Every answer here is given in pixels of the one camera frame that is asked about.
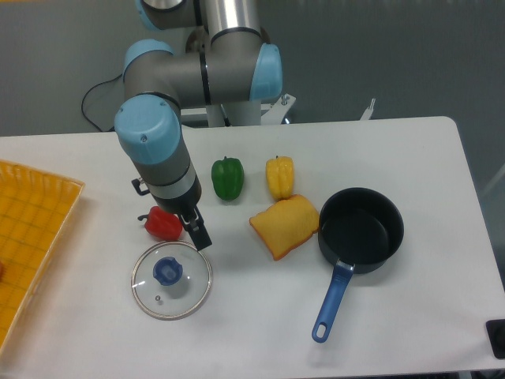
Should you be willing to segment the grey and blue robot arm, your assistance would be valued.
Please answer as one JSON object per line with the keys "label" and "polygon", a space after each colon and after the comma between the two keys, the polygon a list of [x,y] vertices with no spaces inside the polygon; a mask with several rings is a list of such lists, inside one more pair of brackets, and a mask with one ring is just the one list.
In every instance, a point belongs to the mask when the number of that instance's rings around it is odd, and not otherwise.
{"label": "grey and blue robot arm", "polygon": [[282,61],[260,32],[254,1],[139,1],[147,28],[200,26],[201,51],[176,55],[144,39],[125,54],[125,100],[114,119],[119,143],[148,192],[180,219],[198,250],[211,245],[197,207],[200,181],[181,131],[186,108],[274,99],[282,91]]}

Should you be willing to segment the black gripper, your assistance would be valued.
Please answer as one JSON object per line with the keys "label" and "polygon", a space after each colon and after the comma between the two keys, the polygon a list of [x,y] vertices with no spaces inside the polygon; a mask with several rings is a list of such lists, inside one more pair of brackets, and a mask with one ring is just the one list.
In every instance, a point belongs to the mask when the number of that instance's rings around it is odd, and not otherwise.
{"label": "black gripper", "polygon": [[136,178],[132,180],[133,188],[140,196],[150,194],[156,204],[165,212],[179,215],[178,218],[185,231],[193,241],[197,250],[204,250],[212,245],[211,238],[204,225],[204,219],[200,214],[197,203],[201,197],[201,185],[196,178],[189,189],[182,195],[156,195],[150,189],[142,190],[143,182]]}

